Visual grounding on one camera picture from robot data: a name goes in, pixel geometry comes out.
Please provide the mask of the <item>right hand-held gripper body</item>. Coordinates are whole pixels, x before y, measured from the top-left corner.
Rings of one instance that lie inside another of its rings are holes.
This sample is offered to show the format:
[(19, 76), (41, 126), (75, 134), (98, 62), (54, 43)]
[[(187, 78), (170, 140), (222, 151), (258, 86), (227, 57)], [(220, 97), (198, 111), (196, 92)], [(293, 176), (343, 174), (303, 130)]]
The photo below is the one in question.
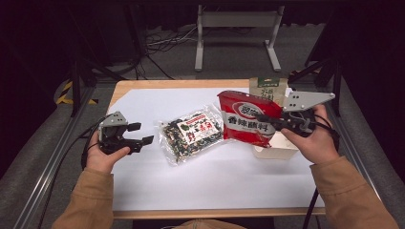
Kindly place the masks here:
[(316, 127), (313, 107), (333, 99), (334, 93), (291, 91), (282, 105), (284, 127), (303, 137), (311, 135)]

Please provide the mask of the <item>person's right hand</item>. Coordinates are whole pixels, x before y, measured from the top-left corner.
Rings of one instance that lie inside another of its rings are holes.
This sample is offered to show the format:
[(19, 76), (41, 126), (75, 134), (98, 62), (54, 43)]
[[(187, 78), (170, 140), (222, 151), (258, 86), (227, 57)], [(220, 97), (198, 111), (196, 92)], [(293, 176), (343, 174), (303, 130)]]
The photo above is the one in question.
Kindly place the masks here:
[(313, 164), (339, 158), (330, 132), (323, 127), (317, 126), (308, 137), (299, 136), (288, 129), (282, 129), (281, 133)]

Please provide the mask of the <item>grey metal stand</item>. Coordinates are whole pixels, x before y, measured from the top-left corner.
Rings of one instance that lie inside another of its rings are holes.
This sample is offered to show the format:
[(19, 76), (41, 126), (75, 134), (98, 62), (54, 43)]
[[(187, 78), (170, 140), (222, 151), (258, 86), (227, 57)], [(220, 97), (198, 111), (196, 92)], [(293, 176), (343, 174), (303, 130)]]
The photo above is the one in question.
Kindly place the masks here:
[(203, 29), (232, 27), (271, 28), (271, 36), (264, 41), (264, 45), (273, 70), (275, 72), (281, 71), (274, 44), (281, 26), (284, 10), (285, 7), (280, 6), (277, 10), (270, 11), (206, 11), (202, 5), (199, 5), (195, 71), (200, 72), (203, 69)]

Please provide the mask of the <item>person's tan clothing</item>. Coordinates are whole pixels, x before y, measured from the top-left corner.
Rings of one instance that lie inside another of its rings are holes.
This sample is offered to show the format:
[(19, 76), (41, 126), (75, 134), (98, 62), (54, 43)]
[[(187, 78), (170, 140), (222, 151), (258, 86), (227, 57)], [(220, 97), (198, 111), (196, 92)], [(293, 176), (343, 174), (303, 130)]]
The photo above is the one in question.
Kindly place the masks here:
[(173, 229), (246, 229), (243, 226), (216, 219), (193, 219)]

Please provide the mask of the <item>yellow black striped tape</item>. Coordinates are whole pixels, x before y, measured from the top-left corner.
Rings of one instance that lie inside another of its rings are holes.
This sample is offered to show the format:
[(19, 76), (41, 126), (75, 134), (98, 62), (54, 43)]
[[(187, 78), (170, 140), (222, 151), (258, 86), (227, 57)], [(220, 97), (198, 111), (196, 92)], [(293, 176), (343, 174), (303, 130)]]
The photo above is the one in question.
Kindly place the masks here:
[(67, 97), (67, 94), (69, 92), (69, 90), (72, 88), (73, 86), (73, 81), (72, 80), (68, 80), (65, 84), (65, 86), (63, 87), (60, 96), (58, 97), (58, 99), (56, 100), (56, 104), (73, 104), (74, 101), (70, 98)]

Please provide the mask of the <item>aluminium frame rail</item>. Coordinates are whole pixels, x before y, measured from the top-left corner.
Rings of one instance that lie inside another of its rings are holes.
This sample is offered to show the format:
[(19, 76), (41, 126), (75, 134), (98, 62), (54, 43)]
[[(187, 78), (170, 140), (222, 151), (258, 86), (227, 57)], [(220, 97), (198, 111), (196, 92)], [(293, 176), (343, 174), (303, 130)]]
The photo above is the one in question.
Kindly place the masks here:
[(343, 155), (345, 155), (347, 159), (354, 165), (357, 171), (362, 175), (363, 178), (366, 179), (369, 185), (373, 188), (373, 191), (377, 195), (377, 197), (380, 198), (380, 195), (375, 188), (374, 182), (371, 179), (363, 161), (361, 160), (352, 139), (350, 138), (349, 132), (345, 124), (343, 123), (341, 118), (335, 114), (334, 109), (332, 108), (330, 102), (327, 103), (326, 108), (329, 113), (329, 119), (332, 122), (333, 127), (340, 134), (340, 146), (343, 149)]
[(61, 138), (59, 138), (55, 148), (53, 149), (53, 152), (49, 157), (49, 160), (44, 167), (43, 172), (35, 183), (32, 193), (12, 229), (27, 229), (29, 227), (34, 214), (39, 208), (43, 197), (46, 195), (53, 181), (54, 175), (56, 174), (57, 166), (60, 165), (62, 162), (63, 154), (67, 152), (68, 140), (73, 134), (74, 128), (78, 120), (82, 116), (84, 109), (88, 104), (88, 101), (91, 99), (94, 90), (94, 87), (84, 87), (82, 89), (82, 94), (79, 96), (80, 105), (75, 110), (75, 114), (69, 117), (68, 123), (64, 128)]

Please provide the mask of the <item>white table sheet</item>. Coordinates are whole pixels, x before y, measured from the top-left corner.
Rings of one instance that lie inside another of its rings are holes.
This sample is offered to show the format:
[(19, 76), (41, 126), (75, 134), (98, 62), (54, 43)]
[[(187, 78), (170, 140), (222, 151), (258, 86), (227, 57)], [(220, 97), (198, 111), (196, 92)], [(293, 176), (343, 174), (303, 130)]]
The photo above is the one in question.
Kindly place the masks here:
[[(157, 124), (218, 101), (219, 89), (137, 89), (111, 106), (140, 130), (130, 138), (157, 136)], [(260, 209), (307, 207), (315, 185), (309, 162), (261, 159), (251, 145), (230, 140), (179, 165), (166, 159), (157, 140), (116, 163), (116, 211)]]

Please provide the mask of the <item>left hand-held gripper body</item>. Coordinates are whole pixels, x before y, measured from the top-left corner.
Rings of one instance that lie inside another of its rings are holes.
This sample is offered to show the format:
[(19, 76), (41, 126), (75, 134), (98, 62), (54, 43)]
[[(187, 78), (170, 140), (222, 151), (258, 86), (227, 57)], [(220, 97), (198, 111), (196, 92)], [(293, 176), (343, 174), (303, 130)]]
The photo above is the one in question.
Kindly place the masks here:
[(128, 121), (121, 112), (108, 114), (98, 125), (100, 150), (104, 154), (110, 155), (124, 147), (130, 148), (129, 140), (123, 137), (128, 127)]

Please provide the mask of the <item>red seasoning packet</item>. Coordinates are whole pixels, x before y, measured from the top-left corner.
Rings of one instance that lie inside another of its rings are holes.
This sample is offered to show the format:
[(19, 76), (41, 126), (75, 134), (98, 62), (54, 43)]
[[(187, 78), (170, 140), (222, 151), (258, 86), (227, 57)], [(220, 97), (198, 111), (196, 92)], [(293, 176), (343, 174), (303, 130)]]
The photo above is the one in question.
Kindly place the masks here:
[(271, 100), (237, 91), (218, 94), (224, 123), (224, 139), (237, 139), (263, 148), (276, 130), (272, 125), (259, 121), (256, 115), (280, 118), (282, 108)]

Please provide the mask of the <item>person's left hand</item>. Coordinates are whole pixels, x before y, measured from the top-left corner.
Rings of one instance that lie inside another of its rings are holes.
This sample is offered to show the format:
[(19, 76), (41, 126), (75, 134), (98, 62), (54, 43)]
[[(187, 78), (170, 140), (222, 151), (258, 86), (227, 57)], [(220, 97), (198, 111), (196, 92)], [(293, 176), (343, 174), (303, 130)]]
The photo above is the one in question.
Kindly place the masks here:
[(123, 147), (110, 155), (104, 154), (98, 146), (98, 131), (90, 138), (90, 146), (87, 149), (86, 168), (110, 174), (116, 162), (130, 153), (129, 147)]

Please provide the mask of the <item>clear dried seaweed mix packet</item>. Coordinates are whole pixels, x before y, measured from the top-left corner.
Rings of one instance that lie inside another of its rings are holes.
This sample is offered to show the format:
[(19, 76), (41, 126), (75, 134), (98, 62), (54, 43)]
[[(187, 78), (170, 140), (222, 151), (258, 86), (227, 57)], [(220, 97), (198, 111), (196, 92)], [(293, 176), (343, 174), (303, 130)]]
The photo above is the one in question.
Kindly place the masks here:
[(170, 121), (157, 123), (159, 142), (166, 159), (179, 165), (224, 141), (221, 112), (209, 104)]

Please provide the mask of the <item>black metal stand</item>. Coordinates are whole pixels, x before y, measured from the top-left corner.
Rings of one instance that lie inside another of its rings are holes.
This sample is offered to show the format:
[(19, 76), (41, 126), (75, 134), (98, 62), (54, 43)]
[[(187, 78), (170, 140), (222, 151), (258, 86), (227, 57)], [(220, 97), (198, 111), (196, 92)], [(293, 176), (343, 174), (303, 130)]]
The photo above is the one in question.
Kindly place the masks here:
[(290, 75), (288, 83), (293, 83), (298, 79), (309, 75), (315, 70), (320, 70), (314, 78), (314, 85), (318, 88), (325, 88), (332, 81), (332, 92), (335, 94), (335, 99), (331, 102), (334, 113), (340, 117), (340, 89), (342, 81), (342, 71), (339, 60), (337, 58), (327, 58), (304, 68), (302, 71)]
[(60, 6), (73, 60), (73, 95), (100, 77), (120, 81), (145, 55), (144, 10), (114, 0), (67, 0)]

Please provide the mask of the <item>beige packet with green label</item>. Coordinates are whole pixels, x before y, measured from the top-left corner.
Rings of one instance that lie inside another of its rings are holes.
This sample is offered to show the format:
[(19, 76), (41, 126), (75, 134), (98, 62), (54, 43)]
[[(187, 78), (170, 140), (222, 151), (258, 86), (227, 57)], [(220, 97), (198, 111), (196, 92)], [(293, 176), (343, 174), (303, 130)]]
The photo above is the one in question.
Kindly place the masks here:
[(249, 79), (249, 93), (271, 100), (282, 106), (286, 97), (288, 80), (281, 77), (252, 77)]

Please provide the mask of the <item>cardboard box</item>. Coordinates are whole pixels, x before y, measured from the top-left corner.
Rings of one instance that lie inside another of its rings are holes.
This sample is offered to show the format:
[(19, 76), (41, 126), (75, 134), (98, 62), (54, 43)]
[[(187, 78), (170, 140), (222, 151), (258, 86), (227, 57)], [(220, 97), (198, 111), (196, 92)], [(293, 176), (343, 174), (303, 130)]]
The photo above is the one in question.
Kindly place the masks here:
[(253, 155), (261, 159), (291, 159), (298, 148), (281, 132), (276, 132), (269, 142), (269, 148), (253, 147)]

